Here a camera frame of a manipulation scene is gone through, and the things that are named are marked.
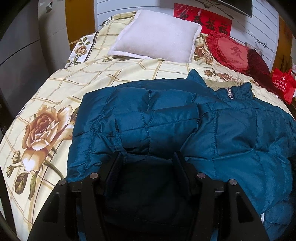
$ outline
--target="wire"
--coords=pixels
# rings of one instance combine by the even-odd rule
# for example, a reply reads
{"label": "wire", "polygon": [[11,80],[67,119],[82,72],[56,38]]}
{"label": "wire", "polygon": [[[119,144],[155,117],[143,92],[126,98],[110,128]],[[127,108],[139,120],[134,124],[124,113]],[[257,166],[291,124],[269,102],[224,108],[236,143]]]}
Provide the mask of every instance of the wire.
{"label": "wire", "polygon": [[274,54],[276,54],[271,48],[269,48],[268,46],[267,46],[267,42],[266,43],[263,43],[263,42],[261,42],[249,29],[247,29],[244,25],[242,25],[238,20],[236,20],[234,17],[232,17],[230,14],[228,14],[228,13],[226,13],[223,9],[221,9],[221,8],[219,8],[219,7],[217,7],[216,5],[218,5],[218,4],[213,4],[213,3],[211,3],[209,0],[206,0],[207,2],[209,2],[210,4],[212,4],[210,7],[212,7],[212,6],[215,6],[216,8],[218,8],[220,11],[222,11],[223,13],[225,13],[228,17],[230,17],[231,19],[233,19],[233,20],[235,20],[238,24],[240,24],[244,29],[246,29],[247,31],[249,31],[249,33],[250,33],[250,35],[253,37],[253,38],[255,38],[256,39],[256,42],[257,43],[259,43],[259,44],[262,44],[263,45],[263,47],[265,48],[265,49],[269,49],[271,52],[273,52]]}
{"label": "wire", "polygon": [[210,7],[212,7],[212,6],[222,5],[221,3],[213,4],[213,3],[210,2],[211,5],[210,5],[210,6],[206,6],[204,2],[199,1],[199,0],[196,0],[196,1],[202,3],[202,4],[205,6],[205,8],[208,8],[208,9],[209,9]]}

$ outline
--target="bed sheet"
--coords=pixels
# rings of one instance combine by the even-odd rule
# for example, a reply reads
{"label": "bed sheet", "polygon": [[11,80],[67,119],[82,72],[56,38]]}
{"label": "bed sheet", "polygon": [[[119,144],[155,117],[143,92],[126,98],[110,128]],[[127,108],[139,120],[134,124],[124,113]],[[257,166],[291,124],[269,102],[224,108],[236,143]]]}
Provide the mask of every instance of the bed sheet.
{"label": "bed sheet", "polygon": [[215,88],[220,82],[222,87],[251,82],[256,97],[290,113],[280,99],[258,87],[251,77],[220,65],[207,48],[205,34],[196,40],[190,64],[108,56],[109,48],[134,15],[115,15],[100,31],[82,37],[66,68],[48,78],[4,135],[0,166],[20,240],[27,240],[48,195],[66,175],[72,130],[87,92],[133,80],[186,78],[191,69],[196,69]]}

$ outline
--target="cabinet door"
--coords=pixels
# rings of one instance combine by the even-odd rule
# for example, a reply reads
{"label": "cabinet door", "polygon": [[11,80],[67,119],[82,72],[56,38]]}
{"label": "cabinet door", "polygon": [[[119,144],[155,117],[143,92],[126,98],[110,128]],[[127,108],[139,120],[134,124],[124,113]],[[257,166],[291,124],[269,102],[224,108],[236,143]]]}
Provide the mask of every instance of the cabinet door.
{"label": "cabinet door", "polygon": [[39,40],[38,0],[31,0],[15,17],[0,40],[0,64],[21,48]]}
{"label": "cabinet door", "polygon": [[94,16],[94,7],[96,7],[94,0],[66,0],[65,12],[69,43],[96,31],[95,17],[97,16]]}
{"label": "cabinet door", "polygon": [[48,78],[40,41],[23,48],[0,66],[0,89],[15,117]]}

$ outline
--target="red poster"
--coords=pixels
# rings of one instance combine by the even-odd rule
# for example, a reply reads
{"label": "red poster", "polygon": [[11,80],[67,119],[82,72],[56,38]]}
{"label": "red poster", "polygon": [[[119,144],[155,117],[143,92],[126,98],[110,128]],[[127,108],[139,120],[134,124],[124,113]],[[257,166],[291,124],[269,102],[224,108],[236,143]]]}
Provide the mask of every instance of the red poster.
{"label": "red poster", "polygon": [[230,36],[232,21],[216,13],[197,7],[175,3],[174,17],[199,23],[202,26],[202,33],[204,34],[216,31]]}

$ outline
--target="white pillow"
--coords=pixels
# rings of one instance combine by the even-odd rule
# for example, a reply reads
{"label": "white pillow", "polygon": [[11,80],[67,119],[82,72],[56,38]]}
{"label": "white pillow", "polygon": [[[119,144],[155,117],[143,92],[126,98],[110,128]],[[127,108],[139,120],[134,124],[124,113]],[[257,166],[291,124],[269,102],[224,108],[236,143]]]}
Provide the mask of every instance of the white pillow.
{"label": "white pillow", "polygon": [[139,10],[121,31],[108,55],[191,63],[201,29],[198,23],[161,12]]}

